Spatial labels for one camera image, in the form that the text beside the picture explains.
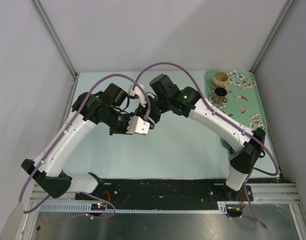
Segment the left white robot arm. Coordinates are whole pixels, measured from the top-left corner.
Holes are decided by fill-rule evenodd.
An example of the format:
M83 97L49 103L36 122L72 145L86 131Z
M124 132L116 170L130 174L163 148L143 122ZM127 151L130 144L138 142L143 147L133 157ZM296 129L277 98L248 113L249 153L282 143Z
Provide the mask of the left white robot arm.
M99 123L109 126L110 133L126 133L131 115L118 111L128 93L111 83L105 91L81 94L69 116L46 149L34 160L25 159L21 167L52 198L66 192L86 192L92 199L103 196L100 178L93 173L65 172L63 166L80 141Z

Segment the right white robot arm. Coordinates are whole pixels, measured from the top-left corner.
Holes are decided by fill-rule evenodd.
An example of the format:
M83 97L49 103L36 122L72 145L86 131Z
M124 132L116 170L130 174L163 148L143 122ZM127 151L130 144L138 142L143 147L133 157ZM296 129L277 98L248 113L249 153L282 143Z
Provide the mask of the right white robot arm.
M166 112L184 116L212 130L237 153L230 161L231 169L223 189L227 199L236 200L264 150L265 131L261 128L251 130L233 120L211 104L199 88L179 89L166 74L158 75L149 85L155 93L154 98L150 98L144 86L137 82L129 89L132 97L140 99L146 118L157 123Z

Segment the black striped mug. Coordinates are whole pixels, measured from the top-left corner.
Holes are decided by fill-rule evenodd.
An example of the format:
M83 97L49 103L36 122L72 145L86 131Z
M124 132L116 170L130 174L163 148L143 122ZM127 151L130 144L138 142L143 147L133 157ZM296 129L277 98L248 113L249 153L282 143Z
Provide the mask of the black striped mug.
M220 104L220 103L227 103L227 90L224 87L217 87L214 90L214 94L213 94L213 102L214 104Z

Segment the beige wooden mug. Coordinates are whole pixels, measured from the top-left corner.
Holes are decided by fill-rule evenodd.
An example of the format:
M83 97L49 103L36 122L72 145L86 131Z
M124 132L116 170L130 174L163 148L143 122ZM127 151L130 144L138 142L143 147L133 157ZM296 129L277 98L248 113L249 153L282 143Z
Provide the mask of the beige wooden mug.
M229 76L225 72L216 72L211 79L211 83L214 88L225 88L226 91L229 91Z

